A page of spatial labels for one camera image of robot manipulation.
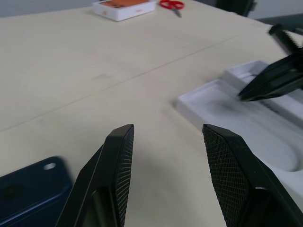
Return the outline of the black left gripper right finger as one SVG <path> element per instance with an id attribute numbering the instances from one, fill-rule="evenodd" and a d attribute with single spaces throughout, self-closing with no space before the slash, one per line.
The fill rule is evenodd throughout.
<path id="1" fill-rule="evenodd" d="M 211 124 L 202 128 L 212 184 L 228 227 L 301 227 L 303 213 L 244 139 Z"/>

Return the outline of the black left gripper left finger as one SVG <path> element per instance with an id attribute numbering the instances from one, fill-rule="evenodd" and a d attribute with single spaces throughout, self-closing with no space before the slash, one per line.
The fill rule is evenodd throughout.
<path id="1" fill-rule="evenodd" d="M 58 227 L 123 227 L 129 198 L 134 126 L 111 131 L 80 170 Z"/>

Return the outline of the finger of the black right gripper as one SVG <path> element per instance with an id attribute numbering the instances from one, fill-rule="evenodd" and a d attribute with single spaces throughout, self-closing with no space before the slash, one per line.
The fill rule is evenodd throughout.
<path id="1" fill-rule="evenodd" d="M 260 74 L 239 93 L 239 98 L 244 102 L 259 101 L 280 97 L 300 88 L 303 88 L 302 74 L 291 73 L 272 78 Z"/>
<path id="2" fill-rule="evenodd" d="M 303 74 L 303 54 L 296 53 L 280 59 L 267 66 L 260 74 L 274 76 L 290 75 L 291 73 Z"/>

